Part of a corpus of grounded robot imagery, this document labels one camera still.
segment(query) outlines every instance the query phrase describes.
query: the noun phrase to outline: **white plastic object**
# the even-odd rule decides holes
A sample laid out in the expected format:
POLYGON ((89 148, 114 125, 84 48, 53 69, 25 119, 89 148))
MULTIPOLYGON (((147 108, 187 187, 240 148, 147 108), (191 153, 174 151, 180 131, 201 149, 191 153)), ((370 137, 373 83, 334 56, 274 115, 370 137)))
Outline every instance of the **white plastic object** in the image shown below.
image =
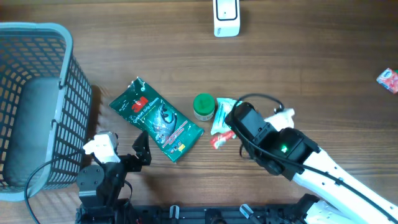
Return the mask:
POLYGON ((214 117, 213 121, 213 126, 211 127, 210 134, 216 134, 216 133, 227 133, 231 129, 229 126, 225 123, 225 118, 231 112, 232 107, 235 105, 236 100, 229 99, 229 98, 217 98, 217 112, 214 117))
POLYGON ((277 131, 280 131, 284 128, 294 128, 293 115, 293 109, 285 109, 264 119, 264 121, 270 122, 277 131))
POLYGON ((253 214, 253 210, 247 204, 243 204, 240 206, 239 211, 246 217, 250 218, 250 214, 253 214))
POLYGON ((305 222, 309 224, 354 224, 341 211, 333 208, 324 201, 314 203, 307 211, 305 222))
POLYGON ((213 0, 214 35, 234 37, 239 34, 241 16, 239 0, 213 0))
POLYGON ((178 205, 172 205, 170 207, 169 218, 175 218, 175 219, 180 218, 180 207, 178 205))
MULTIPOLYGON (((330 175, 343 180, 346 184, 378 204, 395 219, 398 219, 398 207, 349 175, 323 149, 320 149, 319 153, 311 153, 303 164, 328 172, 330 175)), ((302 174, 295 174, 293 181, 324 198, 355 223, 392 223, 385 215, 361 197, 323 175, 305 170, 302 174)))
POLYGON ((86 154, 94 152, 95 157, 102 163, 120 162, 120 158, 116 155, 114 149, 119 142, 116 134, 110 131, 98 133, 94 136, 94 140, 89 141, 83 146, 86 154))

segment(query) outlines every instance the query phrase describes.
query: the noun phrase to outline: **small red package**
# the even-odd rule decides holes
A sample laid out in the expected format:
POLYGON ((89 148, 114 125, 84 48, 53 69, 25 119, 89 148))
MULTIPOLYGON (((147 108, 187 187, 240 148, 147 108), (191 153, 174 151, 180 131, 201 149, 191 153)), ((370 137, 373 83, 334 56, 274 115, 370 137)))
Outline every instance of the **small red package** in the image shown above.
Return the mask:
POLYGON ((236 135, 233 131, 227 131, 223 134, 218 134, 215 136, 211 141, 211 145, 213 146, 214 149, 218 149, 220 146, 225 144, 228 140, 236 138, 236 135))
POLYGON ((398 93, 398 73, 390 68, 387 68, 377 78, 377 82, 391 91, 393 94, 398 93))

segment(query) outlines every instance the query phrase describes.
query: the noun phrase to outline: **black mount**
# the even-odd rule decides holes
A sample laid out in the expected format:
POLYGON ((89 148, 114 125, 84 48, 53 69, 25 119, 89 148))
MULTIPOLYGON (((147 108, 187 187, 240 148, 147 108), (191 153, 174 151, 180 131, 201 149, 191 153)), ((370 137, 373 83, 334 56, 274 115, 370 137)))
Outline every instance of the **black mount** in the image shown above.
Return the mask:
POLYGON ((254 222, 246 218, 240 207, 178 207, 134 206, 138 224, 304 224, 310 207, 319 201, 305 194, 296 204, 270 204, 252 206, 254 222))
POLYGON ((225 118, 226 124, 236 133, 248 152, 261 167, 272 175, 282 174, 289 180, 303 169, 275 160, 253 147, 246 139, 267 152, 285 159, 303 164, 313 152, 320 152, 318 145, 294 128, 277 131, 258 113, 252 104, 244 102, 236 107, 234 118, 230 112, 225 118))
POLYGON ((142 166, 149 166, 152 160, 148 143, 148 132, 142 132, 132 148, 136 155, 119 156, 120 162, 90 165, 77 176, 79 198, 82 202, 77 209, 75 223, 134 223, 138 216, 128 198, 118 199, 126 183, 128 172, 140 172, 142 166))

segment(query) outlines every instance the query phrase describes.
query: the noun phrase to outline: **wire mesh basket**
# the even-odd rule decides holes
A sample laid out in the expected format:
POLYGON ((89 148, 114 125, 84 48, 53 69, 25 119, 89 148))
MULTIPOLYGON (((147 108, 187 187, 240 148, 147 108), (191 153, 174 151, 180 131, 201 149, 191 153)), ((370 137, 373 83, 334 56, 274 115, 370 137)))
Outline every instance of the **wire mesh basket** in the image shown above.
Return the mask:
MULTIPOLYGON (((83 147, 92 90, 72 49, 61 25, 0 23, 0 200, 23 200, 34 169, 83 147)), ((82 157, 44 167, 28 195, 72 184, 82 157)))

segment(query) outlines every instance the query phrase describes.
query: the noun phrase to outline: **plastic package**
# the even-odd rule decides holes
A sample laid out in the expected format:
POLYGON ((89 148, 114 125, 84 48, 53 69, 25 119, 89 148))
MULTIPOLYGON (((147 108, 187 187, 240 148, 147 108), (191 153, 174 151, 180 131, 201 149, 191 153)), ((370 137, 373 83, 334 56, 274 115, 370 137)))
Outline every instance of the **plastic package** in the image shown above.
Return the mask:
POLYGON ((109 106, 126 121, 148 131, 173 162, 184 155, 204 132, 139 77, 109 106))
POLYGON ((216 116, 214 117, 213 127, 211 128, 210 134, 223 134, 231 130, 224 120, 229 112, 231 112, 235 102, 236 100, 229 98, 217 98, 218 109, 216 116))
POLYGON ((213 149, 219 149, 232 138, 236 138, 236 134, 231 130, 223 134, 217 134, 213 139, 211 139, 210 143, 213 146, 213 149))
POLYGON ((393 71, 392 69, 387 68, 379 75, 377 82, 393 94, 398 93, 398 70, 393 71))

